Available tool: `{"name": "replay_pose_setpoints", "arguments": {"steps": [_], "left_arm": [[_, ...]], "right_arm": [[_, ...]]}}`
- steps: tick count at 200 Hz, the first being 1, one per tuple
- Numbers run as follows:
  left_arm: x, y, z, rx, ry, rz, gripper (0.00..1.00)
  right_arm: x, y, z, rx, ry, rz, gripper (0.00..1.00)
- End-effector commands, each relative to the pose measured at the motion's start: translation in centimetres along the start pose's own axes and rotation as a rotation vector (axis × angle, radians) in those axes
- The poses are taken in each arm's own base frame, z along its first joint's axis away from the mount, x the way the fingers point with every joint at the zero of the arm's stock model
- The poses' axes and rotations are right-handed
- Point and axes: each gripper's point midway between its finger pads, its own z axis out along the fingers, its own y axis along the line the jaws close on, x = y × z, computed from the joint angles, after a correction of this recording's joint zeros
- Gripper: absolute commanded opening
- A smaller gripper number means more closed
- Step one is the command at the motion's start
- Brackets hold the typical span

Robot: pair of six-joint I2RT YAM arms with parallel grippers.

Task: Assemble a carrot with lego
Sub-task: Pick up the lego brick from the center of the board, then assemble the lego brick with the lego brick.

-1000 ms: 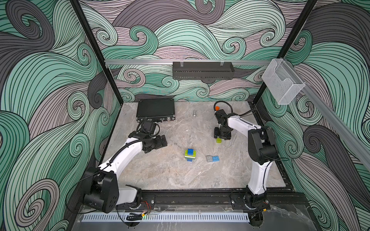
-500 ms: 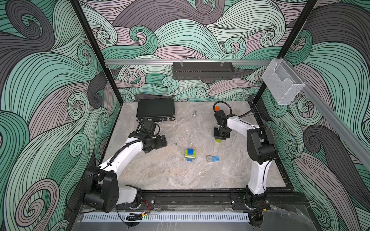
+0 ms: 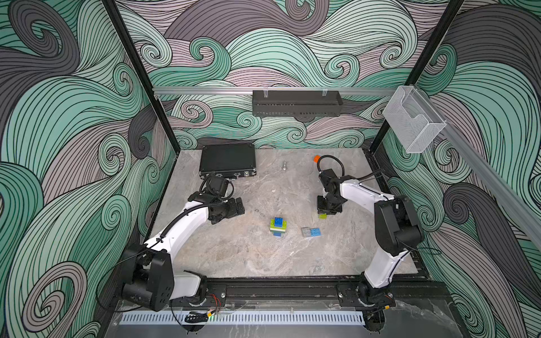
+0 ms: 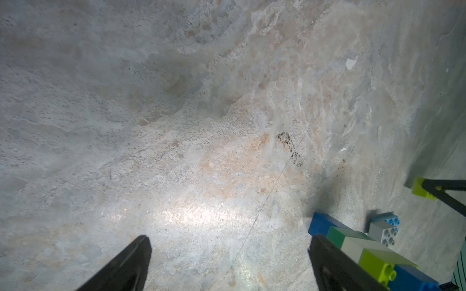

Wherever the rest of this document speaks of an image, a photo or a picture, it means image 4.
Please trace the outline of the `lime green small lego brick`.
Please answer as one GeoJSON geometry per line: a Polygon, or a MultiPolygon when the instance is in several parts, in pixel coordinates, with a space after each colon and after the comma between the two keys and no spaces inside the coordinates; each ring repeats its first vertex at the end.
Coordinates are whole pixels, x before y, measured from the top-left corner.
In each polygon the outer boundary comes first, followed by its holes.
{"type": "Polygon", "coordinates": [[[432,200],[432,201],[437,200],[437,198],[435,196],[430,194],[428,191],[426,191],[422,187],[422,183],[424,181],[425,181],[425,178],[422,178],[422,177],[418,177],[418,178],[415,179],[414,184],[413,184],[413,188],[412,188],[412,194],[416,195],[416,196],[420,196],[422,198],[426,198],[428,200],[432,200]]]}

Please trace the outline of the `lime green long lego brick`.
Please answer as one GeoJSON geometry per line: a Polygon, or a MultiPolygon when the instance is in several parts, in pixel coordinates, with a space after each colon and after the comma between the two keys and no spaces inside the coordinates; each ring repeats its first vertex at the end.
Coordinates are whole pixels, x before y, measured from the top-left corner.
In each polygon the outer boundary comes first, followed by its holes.
{"type": "Polygon", "coordinates": [[[376,249],[364,249],[358,265],[386,289],[388,289],[388,283],[394,281],[397,276],[394,270],[396,265],[419,268],[417,264],[396,252],[376,249]]]}

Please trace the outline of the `grey lego plate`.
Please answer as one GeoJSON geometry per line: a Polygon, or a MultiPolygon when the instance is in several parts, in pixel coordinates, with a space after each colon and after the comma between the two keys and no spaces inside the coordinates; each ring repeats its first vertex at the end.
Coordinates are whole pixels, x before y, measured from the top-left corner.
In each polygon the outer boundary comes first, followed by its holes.
{"type": "Polygon", "coordinates": [[[395,245],[398,230],[386,221],[371,222],[368,236],[386,247],[395,245]]]}

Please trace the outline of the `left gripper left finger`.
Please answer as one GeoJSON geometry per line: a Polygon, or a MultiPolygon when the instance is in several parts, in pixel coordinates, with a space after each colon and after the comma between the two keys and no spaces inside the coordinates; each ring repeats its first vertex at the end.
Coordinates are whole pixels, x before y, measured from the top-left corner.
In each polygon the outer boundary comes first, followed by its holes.
{"type": "Polygon", "coordinates": [[[151,254],[149,237],[138,236],[78,291],[143,291],[151,254]]]}

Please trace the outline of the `white lego brick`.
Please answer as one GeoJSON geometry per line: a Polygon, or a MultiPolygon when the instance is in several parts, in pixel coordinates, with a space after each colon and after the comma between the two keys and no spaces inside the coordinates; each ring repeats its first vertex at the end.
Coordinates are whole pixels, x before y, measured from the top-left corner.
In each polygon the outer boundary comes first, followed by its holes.
{"type": "Polygon", "coordinates": [[[364,249],[391,252],[391,250],[388,247],[382,245],[377,241],[353,238],[349,236],[347,236],[344,239],[343,245],[341,247],[341,251],[344,254],[346,254],[350,259],[352,259],[356,264],[359,263],[360,257],[364,249]]]}

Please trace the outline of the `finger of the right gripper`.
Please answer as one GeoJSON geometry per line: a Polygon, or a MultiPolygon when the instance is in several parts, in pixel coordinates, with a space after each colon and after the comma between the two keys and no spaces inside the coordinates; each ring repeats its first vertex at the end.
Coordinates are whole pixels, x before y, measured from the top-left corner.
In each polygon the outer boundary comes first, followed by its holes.
{"type": "Polygon", "coordinates": [[[463,217],[466,216],[466,206],[447,193],[448,190],[465,192],[465,180],[425,179],[421,186],[429,194],[457,211],[457,213],[463,217]]]}

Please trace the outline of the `light blue lego brick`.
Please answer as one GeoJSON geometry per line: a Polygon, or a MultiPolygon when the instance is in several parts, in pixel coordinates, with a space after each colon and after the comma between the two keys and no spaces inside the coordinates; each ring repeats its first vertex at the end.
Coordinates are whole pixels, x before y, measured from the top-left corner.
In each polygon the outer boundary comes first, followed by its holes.
{"type": "Polygon", "coordinates": [[[385,221],[394,227],[398,227],[400,225],[399,217],[394,213],[380,213],[370,219],[371,223],[375,223],[378,221],[385,221]]]}

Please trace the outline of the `dark green lego brick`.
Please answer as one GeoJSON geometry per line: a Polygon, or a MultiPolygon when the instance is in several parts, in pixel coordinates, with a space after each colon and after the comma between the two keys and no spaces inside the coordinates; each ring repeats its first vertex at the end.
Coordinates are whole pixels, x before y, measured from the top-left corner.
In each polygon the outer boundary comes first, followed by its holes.
{"type": "Polygon", "coordinates": [[[351,229],[331,226],[326,238],[331,241],[338,249],[341,249],[346,238],[358,238],[363,240],[371,240],[371,238],[362,233],[351,229]]]}

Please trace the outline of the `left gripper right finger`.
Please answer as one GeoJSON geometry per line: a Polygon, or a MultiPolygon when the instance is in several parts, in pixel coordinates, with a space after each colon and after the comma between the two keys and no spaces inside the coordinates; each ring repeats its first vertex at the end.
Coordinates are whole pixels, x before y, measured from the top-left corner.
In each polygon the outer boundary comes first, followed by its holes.
{"type": "Polygon", "coordinates": [[[308,254],[320,291],[386,290],[323,235],[312,237],[308,254]]]}

